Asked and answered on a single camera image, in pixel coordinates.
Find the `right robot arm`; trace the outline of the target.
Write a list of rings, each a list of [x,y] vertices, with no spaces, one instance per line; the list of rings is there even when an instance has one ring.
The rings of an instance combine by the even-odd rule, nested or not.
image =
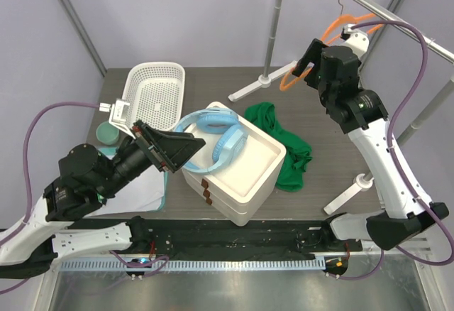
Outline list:
[[[317,90],[326,113],[363,156],[384,203],[382,211],[328,218],[329,228],[320,233],[323,247],[335,251],[346,240],[361,239],[390,250],[433,226],[434,217],[445,219],[449,215],[445,203],[433,202],[387,133],[388,113],[381,99],[359,87],[360,60],[352,49],[313,39],[293,75],[300,75],[308,64],[313,67],[305,82]]]

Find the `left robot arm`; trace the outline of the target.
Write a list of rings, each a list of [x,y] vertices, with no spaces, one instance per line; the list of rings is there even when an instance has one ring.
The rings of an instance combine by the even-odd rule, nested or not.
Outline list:
[[[83,253],[144,253],[150,248],[153,235],[141,217],[105,229],[61,233],[104,207],[148,168],[175,173],[206,144],[191,133],[158,131],[142,121],[135,122],[131,131],[113,158],[83,143],[59,160],[59,177],[44,189],[30,218],[19,222],[21,232],[1,233],[2,278],[33,278],[52,264]]]

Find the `orange clothes hanger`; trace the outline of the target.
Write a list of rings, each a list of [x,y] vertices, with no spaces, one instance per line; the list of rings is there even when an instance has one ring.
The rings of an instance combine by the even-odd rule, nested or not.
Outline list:
[[[377,16],[374,13],[367,13],[362,16],[354,16],[351,14],[344,14],[344,5],[341,3],[341,0],[338,0],[338,4],[340,5],[340,13],[338,17],[330,24],[330,26],[323,32],[323,35],[320,38],[315,38],[323,41],[327,46],[333,45],[333,43],[337,40],[341,39],[341,32],[342,29],[345,25],[347,24],[353,24],[354,26],[368,22],[372,18],[376,18]],[[374,25],[371,27],[368,31],[365,33],[367,34],[368,37],[372,36],[375,32],[377,32],[379,29],[381,29],[384,26],[384,24],[380,23],[377,25]],[[281,79],[279,83],[279,90],[281,92],[286,92],[288,89],[293,87],[298,81],[302,80],[305,78],[305,76],[308,74],[309,70],[312,67],[312,64],[309,64],[309,66],[303,71],[302,75],[300,77],[295,77],[292,75],[292,69],[296,65],[298,61],[296,61],[288,71],[285,72],[283,78]]]

